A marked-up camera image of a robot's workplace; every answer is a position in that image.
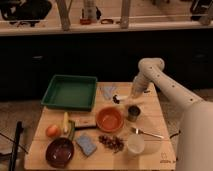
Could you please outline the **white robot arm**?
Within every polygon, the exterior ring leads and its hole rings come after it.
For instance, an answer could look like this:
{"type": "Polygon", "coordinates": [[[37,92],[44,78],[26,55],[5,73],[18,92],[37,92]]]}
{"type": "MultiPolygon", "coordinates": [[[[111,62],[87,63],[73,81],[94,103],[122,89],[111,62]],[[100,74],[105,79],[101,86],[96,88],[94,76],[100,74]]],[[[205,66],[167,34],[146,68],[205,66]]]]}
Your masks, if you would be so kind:
{"type": "Polygon", "coordinates": [[[182,112],[175,171],[213,171],[213,102],[206,101],[163,73],[161,58],[142,58],[131,97],[153,82],[182,112]]]}

